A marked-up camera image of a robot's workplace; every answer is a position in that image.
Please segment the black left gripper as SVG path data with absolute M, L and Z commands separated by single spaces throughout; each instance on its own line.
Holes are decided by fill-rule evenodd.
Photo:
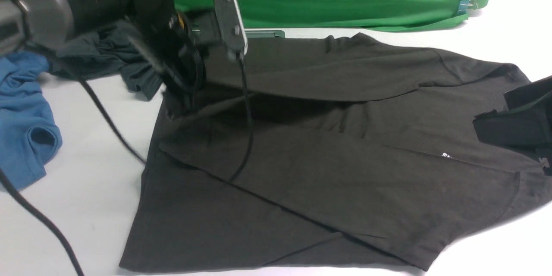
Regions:
M 173 108 L 192 108 L 205 83 L 208 50 L 222 42 L 216 9 L 181 12 L 173 0 L 129 2 L 129 40 L 152 64 Z

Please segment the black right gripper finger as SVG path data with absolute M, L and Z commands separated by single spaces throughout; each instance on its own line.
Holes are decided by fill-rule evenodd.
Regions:
M 537 147 L 536 157 L 538 162 L 542 166 L 542 170 L 545 176 L 552 176 L 552 148 L 551 147 Z
M 504 93 L 506 109 L 475 116 L 479 141 L 501 147 L 550 147 L 552 78 Z

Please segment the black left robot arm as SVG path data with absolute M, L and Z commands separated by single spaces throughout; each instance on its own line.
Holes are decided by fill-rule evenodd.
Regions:
M 53 55 L 69 42 L 123 22 L 133 44 L 166 86 L 178 110 L 190 110 L 206 80 L 205 57 L 224 45 L 232 59 L 247 51 L 236 0 L 179 13 L 174 0 L 1 0 L 1 54 L 30 47 Z

